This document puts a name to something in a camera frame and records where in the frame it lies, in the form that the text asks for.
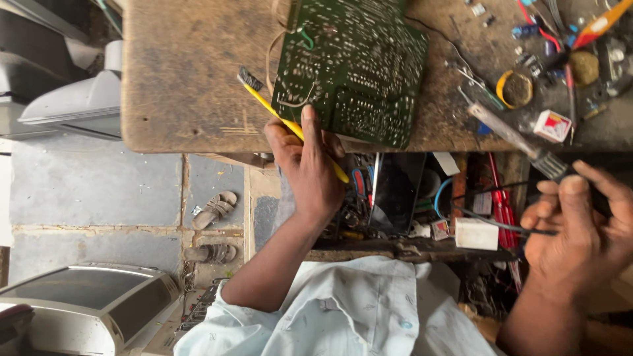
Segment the wooden workbench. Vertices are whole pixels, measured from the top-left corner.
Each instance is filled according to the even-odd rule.
[[[125,14],[122,132],[125,144],[143,153],[229,153],[270,151],[262,128],[270,114],[238,83],[238,66],[265,78],[265,55],[280,26],[270,0],[131,0]],[[475,17],[463,0],[411,0],[407,15],[443,31],[460,44],[464,56],[489,86],[514,66],[521,45],[542,56],[542,40],[516,41],[510,29],[523,23],[510,0],[481,0],[487,13]],[[594,0],[560,0],[563,19],[576,21],[604,11]],[[496,21],[484,28],[484,18]],[[410,22],[422,30],[419,25]],[[457,60],[450,45],[430,35],[430,56],[417,106],[409,151],[511,150],[495,135],[477,135],[477,122],[465,113],[456,87],[474,88],[445,60]],[[271,70],[277,67],[273,52]],[[265,89],[264,97],[270,99]],[[505,114],[524,131],[544,108],[567,113],[566,89],[537,86],[525,108]],[[586,151],[633,149],[633,94],[612,101],[607,112],[584,124],[573,148]],[[535,143],[543,139],[532,136]],[[348,151],[384,151],[380,146],[346,143]]]

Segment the crt television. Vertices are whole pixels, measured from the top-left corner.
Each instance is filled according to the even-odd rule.
[[[179,296],[160,270],[82,263],[0,289],[0,311],[35,310],[28,338],[34,350],[116,356]]]

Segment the hand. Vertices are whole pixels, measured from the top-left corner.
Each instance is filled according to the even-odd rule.
[[[633,191],[582,161],[573,167],[582,177],[566,177],[560,186],[538,184],[543,194],[526,209],[521,226],[558,231],[556,236],[530,236],[525,246],[527,284],[536,283],[554,301],[577,303],[633,262]],[[593,210],[585,179],[609,199],[611,219]]]
[[[301,127],[305,143],[273,117],[264,133],[294,193],[295,215],[319,229],[332,220],[344,198],[343,183],[336,177],[332,156],[342,158],[345,151],[336,135],[321,131],[321,123],[311,105],[301,111]]]

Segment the circuit board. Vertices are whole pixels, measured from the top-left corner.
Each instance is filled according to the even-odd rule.
[[[301,122],[394,148],[409,145],[428,38],[404,23],[406,0],[294,0],[272,107]]]

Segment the brown sandal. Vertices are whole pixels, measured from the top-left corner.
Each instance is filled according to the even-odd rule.
[[[230,191],[218,193],[194,217],[191,225],[195,230],[202,230],[209,224],[215,224],[224,215],[233,211],[235,203],[237,203],[235,193]]]
[[[226,243],[187,247],[182,251],[185,262],[224,265],[233,260],[237,249]]]

